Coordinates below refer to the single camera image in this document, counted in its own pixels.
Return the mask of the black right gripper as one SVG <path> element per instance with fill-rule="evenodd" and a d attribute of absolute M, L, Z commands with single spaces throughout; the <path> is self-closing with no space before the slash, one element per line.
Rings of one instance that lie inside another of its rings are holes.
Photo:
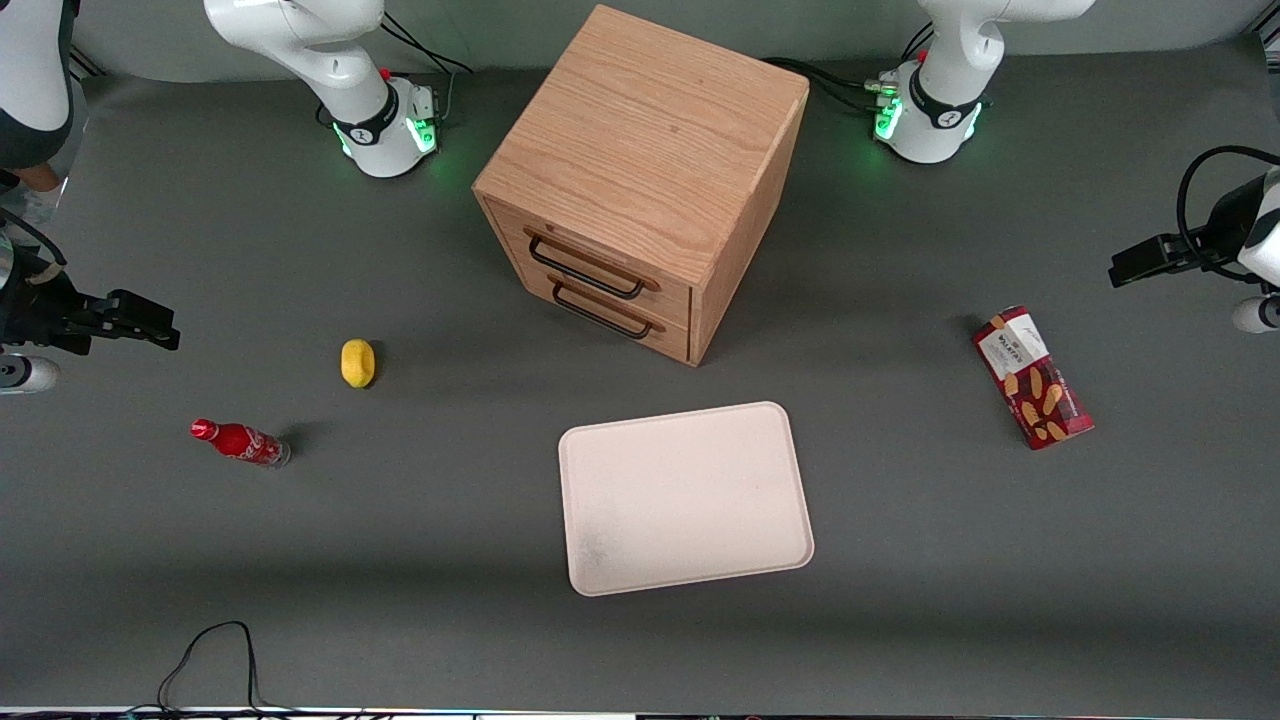
<path fill-rule="evenodd" d="M 58 268 L 12 268 L 3 281 L 3 347 L 33 346 L 86 356 L 96 338 L 137 340 L 166 351 L 180 346 L 174 311 L 128 290 L 100 300 L 81 293 Z"/>

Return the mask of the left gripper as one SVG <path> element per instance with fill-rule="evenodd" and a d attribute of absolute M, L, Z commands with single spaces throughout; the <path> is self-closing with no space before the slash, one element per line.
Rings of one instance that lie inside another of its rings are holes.
<path fill-rule="evenodd" d="M 1184 176 L 1178 186 L 1178 233 L 1149 237 L 1135 246 L 1138 250 L 1124 250 L 1111 256 L 1108 281 L 1114 288 L 1193 269 L 1247 284 L 1267 284 L 1258 272 L 1245 269 L 1239 259 L 1260 215 L 1266 177 L 1258 176 L 1225 193 L 1197 229 L 1187 224 L 1190 181 L 1190 176 Z"/>

